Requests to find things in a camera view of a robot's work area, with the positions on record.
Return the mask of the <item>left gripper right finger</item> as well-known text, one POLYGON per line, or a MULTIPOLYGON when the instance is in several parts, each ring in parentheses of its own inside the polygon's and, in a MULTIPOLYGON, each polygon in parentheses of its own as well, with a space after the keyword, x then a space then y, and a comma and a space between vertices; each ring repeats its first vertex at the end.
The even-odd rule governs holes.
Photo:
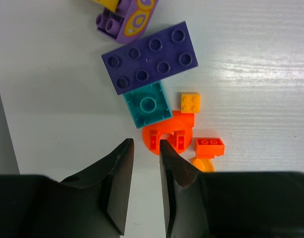
POLYGON ((160 141, 160 174, 167 238, 210 238, 202 172, 160 141))

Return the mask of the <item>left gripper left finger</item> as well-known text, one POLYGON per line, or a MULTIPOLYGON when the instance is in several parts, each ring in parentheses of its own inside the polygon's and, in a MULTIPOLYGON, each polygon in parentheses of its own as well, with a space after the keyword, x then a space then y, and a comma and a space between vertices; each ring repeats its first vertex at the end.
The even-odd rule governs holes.
POLYGON ((71 192, 66 198, 73 236, 122 236, 134 162, 134 140, 127 138, 112 152, 65 178, 71 192))

